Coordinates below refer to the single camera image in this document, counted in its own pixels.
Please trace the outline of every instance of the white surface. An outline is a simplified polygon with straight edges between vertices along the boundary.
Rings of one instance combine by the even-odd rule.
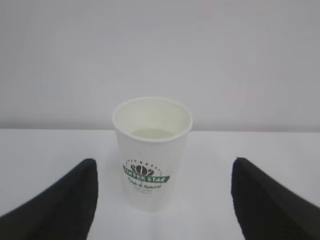
[[[0,127],[112,127],[184,103],[195,130],[320,131],[319,0],[1,0]]]
[[[119,184],[113,131],[0,130],[0,215],[95,158],[99,199],[89,240],[243,240],[230,194],[236,157],[320,206],[319,145],[319,133],[192,132],[170,205],[147,213],[128,204]]]

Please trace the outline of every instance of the white wall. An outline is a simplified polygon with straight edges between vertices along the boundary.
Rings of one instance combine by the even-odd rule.
[[[195,130],[320,131],[319,0],[1,0],[0,128],[111,128],[138,96]]]

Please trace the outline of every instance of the green logo banner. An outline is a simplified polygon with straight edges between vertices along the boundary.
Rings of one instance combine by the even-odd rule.
[[[126,168],[125,166],[123,166],[123,170],[128,176],[147,183],[166,183],[170,178],[170,176],[144,176]]]

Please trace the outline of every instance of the paper cup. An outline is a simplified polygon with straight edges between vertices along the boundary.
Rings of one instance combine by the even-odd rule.
[[[137,208],[154,211],[170,199],[192,127],[190,111],[161,97],[142,97],[119,105],[112,114],[125,190]]]

